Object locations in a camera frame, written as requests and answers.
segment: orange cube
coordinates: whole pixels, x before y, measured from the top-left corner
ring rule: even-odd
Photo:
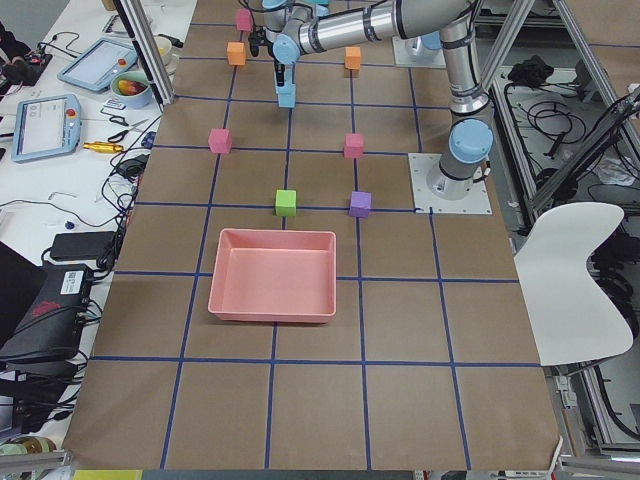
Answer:
[[[360,47],[344,49],[344,66],[349,70],[360,70],[362,64],[362,50]]]
[[[229,42],[227,45],[229,65],[240,66],[247,63],[247,48],[244,42]]]

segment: white chair seat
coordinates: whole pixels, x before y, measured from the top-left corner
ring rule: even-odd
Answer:
[[[542,365],[611,357],[633,343],[631,330],[586,268],[620,224],[620,207],[572,203],[540,216],[515,257]]]

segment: yellow screwdriver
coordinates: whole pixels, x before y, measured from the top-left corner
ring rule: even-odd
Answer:
[[[122,145],[108,142],[85,142],[83,147],[98,153],[118,153],[124,150]]]

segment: white mounting plate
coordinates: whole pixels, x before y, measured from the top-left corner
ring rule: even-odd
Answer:
[[[474,183],[469,194],[462,200],[445,200],[435,195],[427,186],[427,173],[440,161],[442,155],[435,153],[410,153],[411,185],[413,187],[413,203],[416,213],[457,213],[462,215],[491,215],[491,203],[484,181]],[[479,178],[482,170],[478,168],[475,177]]]
[[[430,52],[427,50],[422,57],[414,57],[407,52],[405,45],[406,40],[399,37],[393,37],[393,54],[398,67],[422,67],[422,68],[445,68],[444,54],[442,50],[439,52]]]

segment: pink plastic bin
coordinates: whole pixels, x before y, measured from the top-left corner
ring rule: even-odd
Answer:
[[[220,232],[209,311],[222,320],[326,323],[336,313],[333,232]]]

